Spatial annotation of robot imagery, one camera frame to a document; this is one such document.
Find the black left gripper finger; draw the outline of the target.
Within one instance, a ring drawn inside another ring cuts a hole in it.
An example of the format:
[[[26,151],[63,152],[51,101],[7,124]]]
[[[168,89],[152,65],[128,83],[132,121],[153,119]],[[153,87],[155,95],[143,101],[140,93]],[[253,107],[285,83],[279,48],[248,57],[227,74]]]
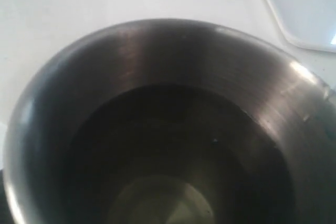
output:
[[[3,182],[3,171],[1,170],[1,178],[0,178],[0,201],[1,201],[1,224],[9,224],[11,221],[11,213],[8,208],[7,199],[5,195],[5,188]]]

